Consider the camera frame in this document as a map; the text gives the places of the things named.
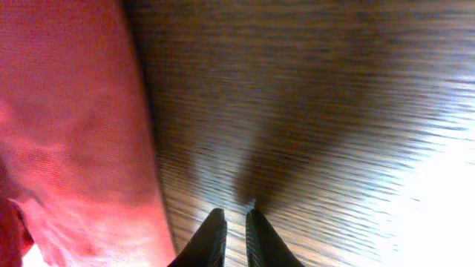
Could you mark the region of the red polo shirt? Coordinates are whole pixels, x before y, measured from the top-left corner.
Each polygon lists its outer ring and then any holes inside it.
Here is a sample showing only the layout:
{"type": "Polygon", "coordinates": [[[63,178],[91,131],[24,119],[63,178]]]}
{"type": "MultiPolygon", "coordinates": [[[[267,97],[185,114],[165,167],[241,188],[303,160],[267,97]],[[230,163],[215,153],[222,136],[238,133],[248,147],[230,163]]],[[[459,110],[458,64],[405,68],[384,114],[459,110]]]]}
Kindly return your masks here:
{"type": "Polygon", "coordinates": [[[142,75],[118,1],[1,3],[1,214],[20,263],[175,257],[142,75]]]}

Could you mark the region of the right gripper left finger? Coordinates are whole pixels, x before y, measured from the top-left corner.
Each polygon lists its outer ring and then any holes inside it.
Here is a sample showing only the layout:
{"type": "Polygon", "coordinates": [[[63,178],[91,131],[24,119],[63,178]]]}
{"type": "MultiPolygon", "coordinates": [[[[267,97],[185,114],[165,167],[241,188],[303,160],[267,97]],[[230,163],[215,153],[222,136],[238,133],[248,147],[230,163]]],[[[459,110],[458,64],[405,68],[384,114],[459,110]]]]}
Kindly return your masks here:
{"type": "Polygon", "coordinates": [[[215,208],[168,267],[224,267],[226,235],[224,210],[215,208]]]}

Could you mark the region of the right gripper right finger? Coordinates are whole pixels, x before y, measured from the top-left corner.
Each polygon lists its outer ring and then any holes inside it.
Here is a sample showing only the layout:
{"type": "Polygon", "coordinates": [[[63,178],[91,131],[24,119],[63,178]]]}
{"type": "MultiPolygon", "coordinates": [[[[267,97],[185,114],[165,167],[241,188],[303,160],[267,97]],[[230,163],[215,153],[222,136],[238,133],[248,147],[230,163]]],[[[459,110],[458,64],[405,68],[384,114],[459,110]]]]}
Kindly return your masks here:
{"type": "Polygon", "coordinates": [[[248,267],[304,267],[258,209],[246,215],[246,255],[248,267]]]}

